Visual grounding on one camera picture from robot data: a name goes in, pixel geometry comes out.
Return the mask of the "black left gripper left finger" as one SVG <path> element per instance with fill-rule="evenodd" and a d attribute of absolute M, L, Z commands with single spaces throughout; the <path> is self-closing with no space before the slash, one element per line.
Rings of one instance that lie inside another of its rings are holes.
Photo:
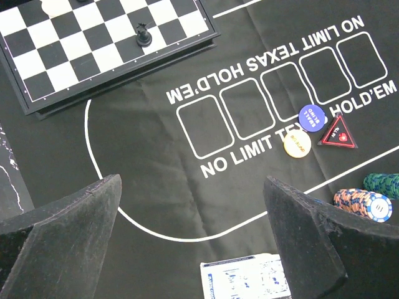
<path fill-rule="evenodd" d="M 93 298 L 122 195 L 112 174 L 1 221 L 1 298 Z"/>

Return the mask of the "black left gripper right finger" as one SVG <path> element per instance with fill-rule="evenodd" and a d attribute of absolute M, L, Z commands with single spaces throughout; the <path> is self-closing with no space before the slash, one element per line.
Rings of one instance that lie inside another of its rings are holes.
<path fill-rule="evenodd" d="M 276 179 L 264 201 L 292 298 L 398 298 L 398 227 Z"/>

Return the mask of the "pink blue chip stack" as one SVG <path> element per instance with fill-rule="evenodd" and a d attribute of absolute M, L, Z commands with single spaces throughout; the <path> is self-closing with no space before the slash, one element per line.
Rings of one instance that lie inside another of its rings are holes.
<path fill-rule="evenodd" d="M 386 222 L 393 212 L 391 201 L 383 194 L 356 188 L 338 190 L 333 204 L 375 222 Z"/>

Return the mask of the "yellow big blind button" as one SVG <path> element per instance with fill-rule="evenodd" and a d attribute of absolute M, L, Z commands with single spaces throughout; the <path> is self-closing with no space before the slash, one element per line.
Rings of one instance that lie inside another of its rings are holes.
<path fill-rule="evenodd" d="M 312 147 L 312 141 L 308 133 L 302 130 L 291 130 L 284 137 L 284 150 L 293 158 L 307 156 Z"/>

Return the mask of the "red black triangular all-in marker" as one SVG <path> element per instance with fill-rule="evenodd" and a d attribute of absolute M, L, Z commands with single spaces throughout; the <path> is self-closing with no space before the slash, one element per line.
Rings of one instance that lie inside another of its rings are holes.
<path fill-rule="evenodd" d="M 335 114 L 326 131 L 317 143 L 319 146 L 358 148 L 341 112 Z"/>

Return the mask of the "blue small blind button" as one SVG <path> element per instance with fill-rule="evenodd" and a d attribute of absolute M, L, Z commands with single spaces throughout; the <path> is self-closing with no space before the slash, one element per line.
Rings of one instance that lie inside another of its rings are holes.
<path fill-rule="evenodd" d="M 299 112 L 299 123 L 305 131 L 320 131 L 325 124 L 325 113 L 318 105 L 303 106 Z"/>

